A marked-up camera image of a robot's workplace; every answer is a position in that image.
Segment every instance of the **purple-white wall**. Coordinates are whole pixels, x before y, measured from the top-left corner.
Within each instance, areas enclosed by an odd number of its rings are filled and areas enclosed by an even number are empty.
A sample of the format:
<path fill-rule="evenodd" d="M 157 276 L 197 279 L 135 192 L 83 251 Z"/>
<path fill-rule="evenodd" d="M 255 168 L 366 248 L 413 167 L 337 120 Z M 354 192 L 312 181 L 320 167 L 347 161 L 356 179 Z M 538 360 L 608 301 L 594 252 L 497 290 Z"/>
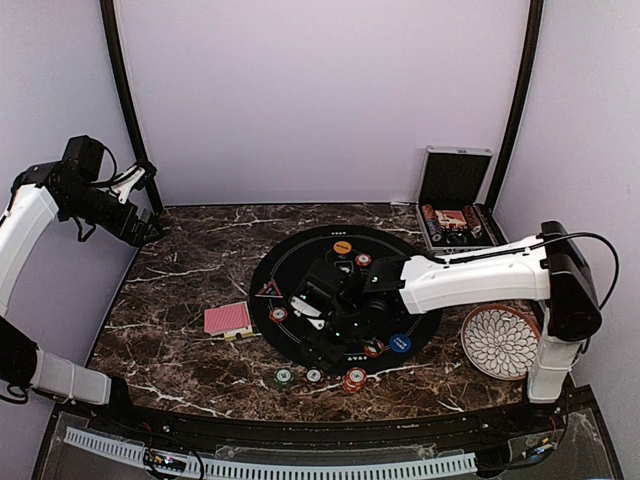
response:
<path fill-rule="evenodd" d="M 414 200 L 426 145 L 499 149 L 528 4 L 117 2 L 164 200 Z"/>
<path fill-rule="evenodd" d="M 82 134 L 108 145 L 122 166 L 133 162 L 99 2 L 1 1 L 0 208 L 18 173 L 59 160 L 67 139 Z M 7 318 L 43 349 L 84 363 L 132 255 L 100 229 L 78 244 L 72 222 L 51 225 Z M 31 478 L 51 408 L 37 395 L 26 406 L 0 402 L 1 480 Z"/>
<path fill-rule="evenodd" d="M 497 217 L 511 239 L 557 219 L 617 247 L 619 286 L 575 368 L 590 383 L 626 478 L 640 478 L 640 3 L 546 2 L 539 51 Z M 606 247 L 578 240 L 604 295 Z"/>

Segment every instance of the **black case lid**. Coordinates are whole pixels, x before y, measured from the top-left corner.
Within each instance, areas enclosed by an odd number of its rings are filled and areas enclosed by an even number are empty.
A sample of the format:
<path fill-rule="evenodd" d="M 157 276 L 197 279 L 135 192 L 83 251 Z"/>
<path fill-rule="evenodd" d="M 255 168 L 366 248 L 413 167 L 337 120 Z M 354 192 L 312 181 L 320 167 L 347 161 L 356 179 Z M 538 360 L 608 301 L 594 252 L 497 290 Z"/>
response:
<path fill-rule="evenodd" d="M 419 204 L 447 209 L 472 205 L 491 156 L 489 149 L 427 147 Z"/>

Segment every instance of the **marble table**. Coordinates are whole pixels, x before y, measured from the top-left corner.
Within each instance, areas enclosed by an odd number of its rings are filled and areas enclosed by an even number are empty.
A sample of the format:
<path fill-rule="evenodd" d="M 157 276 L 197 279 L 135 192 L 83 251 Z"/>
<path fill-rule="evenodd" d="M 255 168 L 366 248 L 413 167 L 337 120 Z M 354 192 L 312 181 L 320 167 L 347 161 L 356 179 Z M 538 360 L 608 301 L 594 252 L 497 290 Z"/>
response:
<path fill-rule="evenodd" d="M 287 236 L 332 224 L 366 225 L 420 247 L 413 206 L 257 205 L 168 208 L 166 237 L 143 248 L 97 340 L 91 367 L 124 377 L 137 405 L 247 420 L 341 422 L 413 418 L 515 403 L 522 382 L 486 376 L 466 358 L 459 330 L 477 305 L 445 309 L 433 340 L 409 362 L 348 395 L 337 377 L 322 389 L 257 333 L 235 342 L 204 333 L 206 309 L 247 300 L 253 270 Z M 503 302 L 533 315 L 525 302 Z"/>

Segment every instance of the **blue poker chip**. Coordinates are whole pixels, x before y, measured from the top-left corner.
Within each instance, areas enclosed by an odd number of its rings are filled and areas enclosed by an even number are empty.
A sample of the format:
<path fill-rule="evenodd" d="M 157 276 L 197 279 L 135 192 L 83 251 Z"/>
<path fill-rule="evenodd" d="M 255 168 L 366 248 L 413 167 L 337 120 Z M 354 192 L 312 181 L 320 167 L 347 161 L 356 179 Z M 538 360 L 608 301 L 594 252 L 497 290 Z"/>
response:
<path fill-rule="evenodd" d="M 396 353 L 407 353 L 411 349 L 411 339 L 404 333 L 398 333 L 389 340 L 389 347 Z"/>

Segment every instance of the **playing card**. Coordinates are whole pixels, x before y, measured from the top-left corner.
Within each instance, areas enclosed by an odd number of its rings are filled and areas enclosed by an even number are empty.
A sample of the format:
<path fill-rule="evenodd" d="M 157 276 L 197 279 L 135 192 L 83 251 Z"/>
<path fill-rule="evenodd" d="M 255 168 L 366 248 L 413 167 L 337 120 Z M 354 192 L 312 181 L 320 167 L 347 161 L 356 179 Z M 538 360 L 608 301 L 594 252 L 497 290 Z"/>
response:
<path fill-rule="evenodd" d="M 211 335 L 246 328 L 250 324 L 247 302 L 211 308 L 204 312 L 204 331 Z"/>

